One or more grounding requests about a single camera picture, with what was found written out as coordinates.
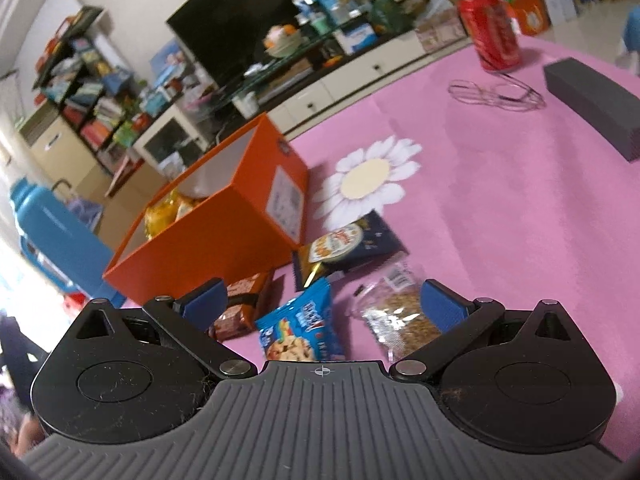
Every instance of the metal screw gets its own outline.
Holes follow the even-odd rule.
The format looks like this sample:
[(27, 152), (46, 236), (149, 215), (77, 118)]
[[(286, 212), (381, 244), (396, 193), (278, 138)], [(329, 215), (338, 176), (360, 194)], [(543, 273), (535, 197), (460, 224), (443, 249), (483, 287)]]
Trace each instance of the metal screw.
[(220, 365), (220, 371), (230, 377), (244, 375), (251, 370), (251, 365), (247, 361), (240, 359), (229, 359)]
[(396, 371), (406, 376), (421, 375), (427, 371), (427, 365), (420, 361), (407, 359), (396, 364)]

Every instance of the yellow flower center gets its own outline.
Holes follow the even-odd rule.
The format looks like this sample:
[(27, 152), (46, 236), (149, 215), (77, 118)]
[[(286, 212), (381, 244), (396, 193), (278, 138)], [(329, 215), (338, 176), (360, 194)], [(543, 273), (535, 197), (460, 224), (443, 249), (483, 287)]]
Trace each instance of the yellow flower center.
[(344, 176), (340, 192), (345, 198), (358, 200), (382, 186), (391, 173), (391, 165), (383, 158), (365, 160)]

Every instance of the coca-cola can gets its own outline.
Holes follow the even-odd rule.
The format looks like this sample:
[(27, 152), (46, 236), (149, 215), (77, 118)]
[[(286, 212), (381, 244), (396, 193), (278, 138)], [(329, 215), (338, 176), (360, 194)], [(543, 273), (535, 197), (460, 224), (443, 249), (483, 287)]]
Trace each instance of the coca-cola can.
[(458, 10), (482, 68), (506, 72), (520, 64), (520, 47), (503, 0), (458, 0)]

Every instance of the chips ahoy package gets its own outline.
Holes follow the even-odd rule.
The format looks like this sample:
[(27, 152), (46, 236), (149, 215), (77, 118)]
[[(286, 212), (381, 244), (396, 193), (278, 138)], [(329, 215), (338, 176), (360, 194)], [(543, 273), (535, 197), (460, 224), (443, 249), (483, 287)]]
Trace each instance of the chips ahoy package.
[(317, 280), (300, 296), (255, 322), (271, 361), (341, 361), (332, 326), (331, 285)]

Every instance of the black tv screen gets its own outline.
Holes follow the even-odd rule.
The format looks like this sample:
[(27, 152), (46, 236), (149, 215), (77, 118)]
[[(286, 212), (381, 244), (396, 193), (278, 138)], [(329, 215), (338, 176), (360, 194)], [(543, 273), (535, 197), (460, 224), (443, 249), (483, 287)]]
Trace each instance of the black tv screen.
[(189, 0), (167, 23), (222, 87), (259, 59), (273, 25), (297, 25), (298, 13), (291, 0)]

